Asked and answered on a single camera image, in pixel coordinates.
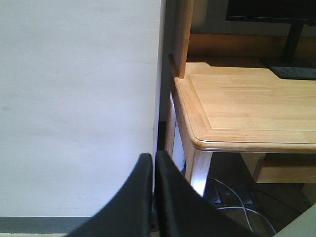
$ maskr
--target computer monitor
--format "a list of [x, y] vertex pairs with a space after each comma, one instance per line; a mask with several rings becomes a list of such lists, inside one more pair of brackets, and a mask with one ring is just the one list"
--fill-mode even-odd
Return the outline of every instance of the computer monitor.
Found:
[[279, 78], [316, 80], [316, 65], [294, 58], [303, 26], [316, 26], [316, 0], [229, 0], [226, 20], [290, 23], [282, 56], [261, 61]]

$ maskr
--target cable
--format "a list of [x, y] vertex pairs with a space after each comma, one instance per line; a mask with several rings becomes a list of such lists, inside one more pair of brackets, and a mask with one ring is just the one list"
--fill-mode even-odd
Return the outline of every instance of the cable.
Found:
[[263, 194], [263, 195], [266, 195], [266, 196], [268, 196], [269, 198], [271, 198], [271, 199], [273, 199], [273, 200], [275, 200], [275, 201], [278, 201], [279, 203], [283, 204], [283, 205], [286, 206], [287, 208], [291, 209], [291, 210], [292, 210], [293, 212], [295, 212], [296, 214], [302, 215], [302, 212], [300, 212], [300, 211], [294, 209], [294, 208], [291, 207], [290, 205], [286, 204], [285, 202], [283, 202], [283, 201], [277, 199], [276, 197], [274, 197], [274, 196], [272, 196], [272, 195], [270, 195], [270, 194], [268, 194], [268, 193], [265, 193], [265, 192], [260, 191], [260, 190], [257, 190], [257, 189], [249, 189], [249, 191], [254, 192], [254, 193], [255, 193], [255, 192], [258, 192], [258, 193], [261, 193], [261, 194]]
[[[243, 207], [241, 207], [241, 206], [225, 206], [225, 207], [219, 207], [216, 210], [224, 210], [224, 209], [243, 209]], [[246, 210], [259, 215], [261, 218], [263, 218], [268, 223], [268, 225], [271, 227], [271, 230], [273, 230], [273, 232], [275, 234], [277, 233], [277, 231], [275, 230], [275, 228], [273, 227], [271, 222], [264, 215], [262, 215], [261, 213], [255, 211], [255, 210], [249, 209], [249, 208], [246, 208]]]
[[247, 214], [247, 211], [246, 211], [246, 207], [243, 204], [243, 202], [242, 202], [241, 198], [239, 197], [239, 195], [233, 189], [231, 189], [228, 185], [224, 184], [222, 181], [219, 181], [218, 179], [214, 179], [214, 178], [210, 178], [210, 179], [216, 181], [217, 183], [219, 183], [221, 185], [223, 185], [224, 187], [226, 187], [228, 190], [230, 190], [237, 197], [237, 199], [239, 200], [239, 202], [240, 202], [240, 204], [242, 206], [242, 209], [243, 209], [243, 211], [245, 213], [245, 218], [246, 218], [247, 224], [249, 226], [249, 229], [254, 233], [253, 228], [252, 228], [252, 226], [250, 224], [250, 221], [249, 221], [249, 217], [248, 217], [248, 214]]

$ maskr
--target wooden panel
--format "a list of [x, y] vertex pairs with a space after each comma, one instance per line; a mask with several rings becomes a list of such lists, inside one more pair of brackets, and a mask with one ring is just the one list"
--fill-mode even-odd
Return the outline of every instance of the wooden panel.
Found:
[[253, 176], [260, 159], [264, 159], [266, 153], [240, 153], [243, 161], [245, 162], [250, 174]]
[[[190, 34], [189, 56], [279, 57], [286, 37]], [[301, 37], [296, 56], [316, 58], [316, 38]]]
[[259, 160], [254, 180], [257, 183], [316, 183], [316, 160]]
[[176, 6], [172, 54], [180, 78], [184, 77], [187, 60], [193, 4], [194, 0], [178, 0]]

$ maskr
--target white wall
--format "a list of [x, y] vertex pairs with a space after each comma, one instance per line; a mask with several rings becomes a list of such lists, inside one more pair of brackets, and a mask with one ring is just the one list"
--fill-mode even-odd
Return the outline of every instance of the white wall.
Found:
[[160, 5], [0, 1], [0, 216], [91, 216], [153, 153]]

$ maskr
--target wooden desk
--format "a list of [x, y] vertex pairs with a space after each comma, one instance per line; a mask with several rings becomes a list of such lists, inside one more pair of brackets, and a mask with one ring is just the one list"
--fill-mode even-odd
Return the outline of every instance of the wooden desk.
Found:
[[[241, 152], [253, 174], [265, 153], [316, 153], [316, 81], [279, 79], [254, 58], [191, 58], [182, 79], [172, 70], [166, 149], [177, 120], [185, 176], [201, 195], [214, 151]], [[300, 167], [316, 182], [313, 161]]]

